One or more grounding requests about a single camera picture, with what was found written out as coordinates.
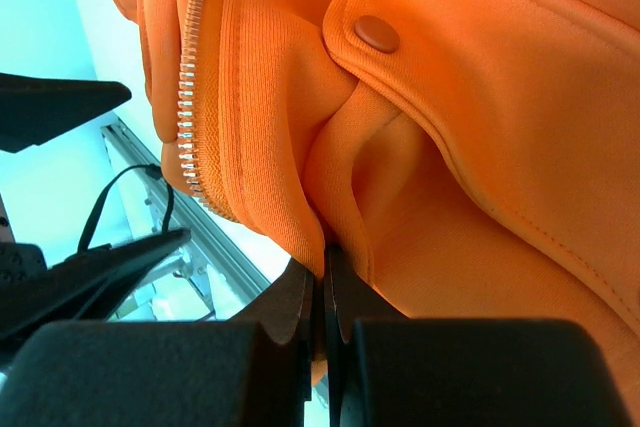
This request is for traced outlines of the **aluminium extrusion rail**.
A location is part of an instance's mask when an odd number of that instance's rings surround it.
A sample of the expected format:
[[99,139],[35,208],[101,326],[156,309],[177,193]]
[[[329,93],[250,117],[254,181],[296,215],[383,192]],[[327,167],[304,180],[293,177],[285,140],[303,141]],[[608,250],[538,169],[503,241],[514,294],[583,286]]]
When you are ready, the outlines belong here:
[[[117,121],[101,129],[119,193],[135,238],[161,231],[169,206],[167,184],[141,167],[157,159]],[[226,320],[254,300],[270,280],[223,230],[223,220],[194,198],[176,192],[171,228],[187,228],[191,240],[154,267],[134,291],[149,318],[160,321]]]

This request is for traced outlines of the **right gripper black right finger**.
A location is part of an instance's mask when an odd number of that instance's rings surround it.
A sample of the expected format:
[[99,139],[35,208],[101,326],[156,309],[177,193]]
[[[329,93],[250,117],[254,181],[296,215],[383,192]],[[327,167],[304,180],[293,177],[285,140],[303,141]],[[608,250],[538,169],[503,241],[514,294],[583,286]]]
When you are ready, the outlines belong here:
[[602,352],[548,318],[403,315],[325,254],[329,416],[334,426],[628,426]]

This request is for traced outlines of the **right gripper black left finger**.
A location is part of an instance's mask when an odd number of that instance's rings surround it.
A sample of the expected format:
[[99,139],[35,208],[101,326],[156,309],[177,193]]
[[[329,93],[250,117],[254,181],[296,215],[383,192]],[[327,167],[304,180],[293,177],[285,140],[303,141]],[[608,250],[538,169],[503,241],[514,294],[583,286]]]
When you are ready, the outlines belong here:
[[297,262],[234,317],[57,322],[18,353],[5,426],[300,426],[313,275]]

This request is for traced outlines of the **orange zip jacket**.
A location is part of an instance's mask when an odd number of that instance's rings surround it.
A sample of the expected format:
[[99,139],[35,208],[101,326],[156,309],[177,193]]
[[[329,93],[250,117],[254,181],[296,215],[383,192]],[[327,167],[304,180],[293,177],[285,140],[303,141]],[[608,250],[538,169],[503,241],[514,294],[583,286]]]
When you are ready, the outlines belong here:
[[177,189],[406,314],[566,318],[639,397],[639,0],[114,0]]

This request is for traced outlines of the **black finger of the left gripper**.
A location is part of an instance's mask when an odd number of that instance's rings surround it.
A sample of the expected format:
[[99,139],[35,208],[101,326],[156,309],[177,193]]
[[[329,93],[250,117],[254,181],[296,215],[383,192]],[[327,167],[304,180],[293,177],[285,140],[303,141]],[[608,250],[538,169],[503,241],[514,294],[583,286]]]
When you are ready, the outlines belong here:
[[119,107],[132,97],[115,81],[1,75],[1,150],[42,145]]
[[92,249],[3,288],[1,340],[24,341],[56,321],[108,319],[151,270],[190,239],[187,228],[176,228]]

